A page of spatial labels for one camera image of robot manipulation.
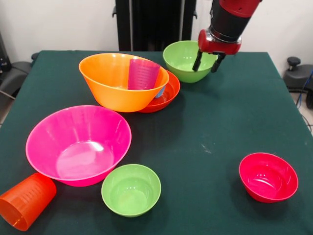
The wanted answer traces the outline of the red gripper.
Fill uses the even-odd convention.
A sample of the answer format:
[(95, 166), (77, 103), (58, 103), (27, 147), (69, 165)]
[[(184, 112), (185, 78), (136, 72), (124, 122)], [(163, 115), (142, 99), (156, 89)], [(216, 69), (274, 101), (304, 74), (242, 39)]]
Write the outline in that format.
[(236, 54), (242, 44), (242, 38), (240, 37), (236, 42), (224, 42), (216, 39), (208, 29), (202, 29), (198, 36), (198, 46), (199, 50), (197, 52), (197, 57), (192, 67), (193, 71), (198, 71), (201, 65), (202, 53), (218, 54), (217, 60), (214, 62), (211, 72), (215, 73), (220, 67), (222, 61), (226, 55)]

